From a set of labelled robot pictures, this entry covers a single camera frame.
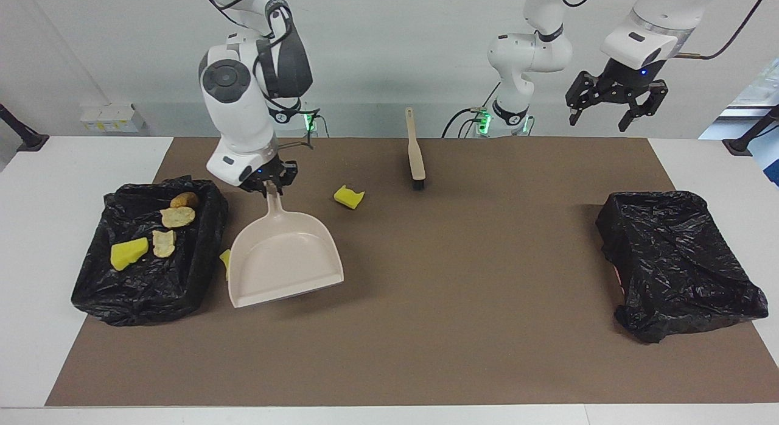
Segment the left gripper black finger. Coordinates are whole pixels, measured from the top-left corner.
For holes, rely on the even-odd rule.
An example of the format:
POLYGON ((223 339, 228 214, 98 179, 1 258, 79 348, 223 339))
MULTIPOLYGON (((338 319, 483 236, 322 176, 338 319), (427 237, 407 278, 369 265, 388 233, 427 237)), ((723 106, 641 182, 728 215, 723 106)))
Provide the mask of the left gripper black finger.
POLYGON ((604 102, 602 92, 606 90, 606 79, 580 72, 567 90, 567 108, 570 110, 568 123, 575 126, 586 108, 604 102))
POLYGON ((624 100, 629 108, 620 120, 620 132, 625 133, 634 120, 654 115, 667 94, 665 81, 653 81, 637 90, 626 88, 624 100))

